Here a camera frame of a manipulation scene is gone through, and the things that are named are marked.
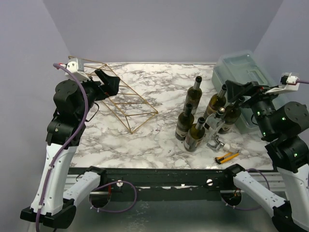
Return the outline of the green wine bottle back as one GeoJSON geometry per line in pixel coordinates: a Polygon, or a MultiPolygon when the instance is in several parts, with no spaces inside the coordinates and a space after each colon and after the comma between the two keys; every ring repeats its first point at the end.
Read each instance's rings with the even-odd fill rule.
{"type": "Polygon", "coordinates": [[[184,108],[188,103],[192,104],[192,114],[194,115],[197,111],[201,96],[202,96],[202,90],[200,88],[200,84],[202,82],[202,77],[197,76],[195,78],[195,82],[192,87],[190,87],[187,91],[184,108]]]}

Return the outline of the clear square liquor bottle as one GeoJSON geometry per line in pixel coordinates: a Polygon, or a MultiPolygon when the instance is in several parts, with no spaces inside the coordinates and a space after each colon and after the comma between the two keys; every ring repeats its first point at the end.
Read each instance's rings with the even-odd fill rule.
{"type": "Polygon", "coordinates": [[[220,130],[222,125],[225,123],[225,108],[220,107],[216,113],[211,114],[206,119],[206,124],[209,126],[208,132],[205,135],[205,142],[208,143],[212,140],[217,132],[220,130]]]}

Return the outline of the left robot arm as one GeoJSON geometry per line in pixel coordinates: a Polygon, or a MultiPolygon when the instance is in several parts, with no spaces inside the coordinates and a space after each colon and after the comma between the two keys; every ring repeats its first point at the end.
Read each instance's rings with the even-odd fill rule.
{"type": "Polygon", "coordinates": [[[56,110],[47,127],[46,159],[37,194],[20,218],[40,226],[66,229],[77,206],[92,190],[106,184],[106,170],[91,166],[73,186],[64,190],[70,163],[86,128],[88,111],[97,101],[117,95],[120,78],[96,69],[99,81],[76,78],[60,82],[55,88],[56,110]]]}

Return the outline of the green wine bottle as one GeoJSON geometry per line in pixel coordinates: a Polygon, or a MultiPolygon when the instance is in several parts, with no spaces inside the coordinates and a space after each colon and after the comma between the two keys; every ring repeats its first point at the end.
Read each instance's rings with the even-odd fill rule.
{"type": "Polygon", "coordinates": [[[197,76],[195,78],[195,82],[192,87],[190,87],[187,91],[184,108],[188,103],[192,104],[192,114],[194,115],[197,111],[201,96],[202,96],[202,90],[200,88],[200,84],[202,82],[202,77],[197,76]]]}
{"type": "Polygon", "coordinates": [[[206,120],[204,117],[199,117],[197,122],[194,123],[189,129],[185,141],[184,148],[189,152],[194,152],[200,145],[204,135],[205,135],[205,124],[206,120]]]}
{"type": "Polygon", "coordinates": [[[192,110],[193,105],[191,103],[187,103],[185,105],[184,111],[178,116],[175,137],[180,141],[185,140],[185,137],[194,122],[194,115],[192,114],[192,110]]]}

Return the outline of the green wine bottle front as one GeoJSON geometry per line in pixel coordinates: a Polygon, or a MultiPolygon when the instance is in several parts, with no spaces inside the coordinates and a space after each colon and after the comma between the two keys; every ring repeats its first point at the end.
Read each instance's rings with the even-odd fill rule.
{"type": "Polygon", "coordinates": [[[204,135],[205,135],[205,124],[206,120],[204,117],[199,117],[197,122],[194,123],[189,129],[185,141],[184,148],[189,152],[194,152],[200,145],[204,135]]]}

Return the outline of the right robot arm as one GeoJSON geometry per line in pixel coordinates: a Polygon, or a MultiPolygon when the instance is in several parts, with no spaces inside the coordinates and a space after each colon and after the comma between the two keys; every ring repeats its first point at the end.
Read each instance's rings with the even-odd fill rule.
{"type": "Polygon", "coordinates": [[[235,164],[224,169],[226,187],[237,187],[246,192],[270,215],[280,232],[307,232],[309,230],[309,148],[298,136],[309,128],[307,107],[290,101],[276,109],[273,99],[278,95],[297,90],[288,84],[269,87],[255,81],[240,84],[227,80],[228,102],[248,96],[242,105],[250,108],[262,134],[262,140],[273,165],[285,184],[285,200],[265,188],[251,177],[248,171],[235,164]]]}

